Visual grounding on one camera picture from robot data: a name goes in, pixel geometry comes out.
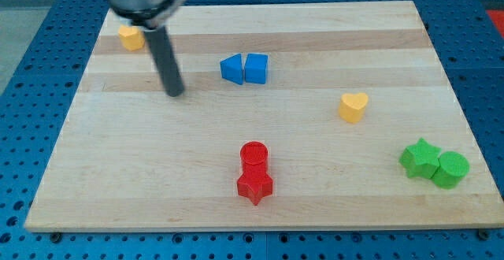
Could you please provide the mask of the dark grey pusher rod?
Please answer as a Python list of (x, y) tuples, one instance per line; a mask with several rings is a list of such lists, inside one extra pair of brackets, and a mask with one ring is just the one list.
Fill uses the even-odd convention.
[(146, 30), (144, 36), (165, 93), (170, 97), (183, 94), (183, 80), (165, 26)]

